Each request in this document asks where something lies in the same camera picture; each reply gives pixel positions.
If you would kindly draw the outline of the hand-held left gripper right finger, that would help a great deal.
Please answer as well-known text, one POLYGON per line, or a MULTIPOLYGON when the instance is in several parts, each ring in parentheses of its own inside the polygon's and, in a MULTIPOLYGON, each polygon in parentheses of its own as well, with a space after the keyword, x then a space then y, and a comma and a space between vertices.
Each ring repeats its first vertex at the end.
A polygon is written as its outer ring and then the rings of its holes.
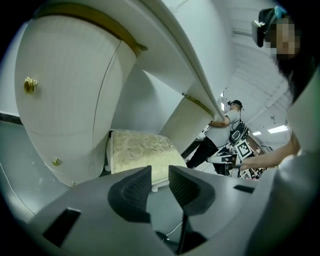
POLYGON ((183 211, 177 254, 251 256, 259 220, 255 181, 169 166, 169 188, 183 211))

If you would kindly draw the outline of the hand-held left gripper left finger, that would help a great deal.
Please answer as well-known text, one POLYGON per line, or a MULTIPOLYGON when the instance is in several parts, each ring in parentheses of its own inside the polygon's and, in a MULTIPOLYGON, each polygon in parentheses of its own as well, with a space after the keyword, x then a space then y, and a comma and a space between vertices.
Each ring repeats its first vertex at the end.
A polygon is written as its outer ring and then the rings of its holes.
POLYGON ((39 211, 29 232, 48 256, 174 256, 146 210, 152 168, 81 183, 39 211))

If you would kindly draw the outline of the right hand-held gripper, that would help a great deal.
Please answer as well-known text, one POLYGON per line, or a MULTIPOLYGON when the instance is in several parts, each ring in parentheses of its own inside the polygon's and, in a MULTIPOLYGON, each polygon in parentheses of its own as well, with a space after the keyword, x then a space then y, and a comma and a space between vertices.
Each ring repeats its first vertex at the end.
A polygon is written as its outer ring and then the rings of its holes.
POLYGON ((250 172, 240 171, 240 167, 244 159, 254 156, 253 153, 248 142, 244 140, 234 146, 230 144, 222 147, 216 156, 208 157, 206 161, 217 165, 216 172, 219 175, 250 179, 250 172))

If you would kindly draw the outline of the person's right forearm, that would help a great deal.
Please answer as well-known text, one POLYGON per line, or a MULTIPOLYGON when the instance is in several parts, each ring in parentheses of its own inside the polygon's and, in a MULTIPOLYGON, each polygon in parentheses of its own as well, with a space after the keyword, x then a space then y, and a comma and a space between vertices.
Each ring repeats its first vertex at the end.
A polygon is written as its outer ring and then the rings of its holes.
POLYGON ((272 168, 278 166, 288 156, 295 156, 300 150, 300 144, 292 133, 287 144, 262 155, 247 157, 243 160, 240 170, 272 168))

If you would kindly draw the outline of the person's white shirt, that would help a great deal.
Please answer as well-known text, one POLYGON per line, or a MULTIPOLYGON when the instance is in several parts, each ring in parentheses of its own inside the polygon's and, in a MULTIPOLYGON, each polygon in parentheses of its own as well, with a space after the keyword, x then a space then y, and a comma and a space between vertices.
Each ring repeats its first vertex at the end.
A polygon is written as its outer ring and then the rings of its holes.
POLYGON ((288 110, 287 121, 300 145, 297 153, 320 155, 320 72, 315 72, 307 87, 288 110))

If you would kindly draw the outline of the white dressing table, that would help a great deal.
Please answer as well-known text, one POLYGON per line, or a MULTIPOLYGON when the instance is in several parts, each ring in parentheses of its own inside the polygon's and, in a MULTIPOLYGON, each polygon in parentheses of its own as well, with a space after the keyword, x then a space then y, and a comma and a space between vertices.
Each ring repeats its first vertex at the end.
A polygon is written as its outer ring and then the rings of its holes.
POLYGON ((68 187, 101 175, 113 130, 167 137, 182 156, 222 116, 232 34, 222 0, 47 0, 17 52, 19 117, 68 187), (37 80, 33 94, 27 77, 37 80))

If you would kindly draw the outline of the cream upholstered stool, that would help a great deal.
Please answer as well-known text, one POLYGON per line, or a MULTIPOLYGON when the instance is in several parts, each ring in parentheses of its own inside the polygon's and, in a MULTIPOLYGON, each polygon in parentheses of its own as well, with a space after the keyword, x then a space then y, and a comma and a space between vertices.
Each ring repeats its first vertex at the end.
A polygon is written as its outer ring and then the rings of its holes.
POLYGON ((151 191, 169 184, 169 166, 186 167, 183 157, 165 136, 112 130, 106 145, 108 170, 116 174, 151 166, 151 191))

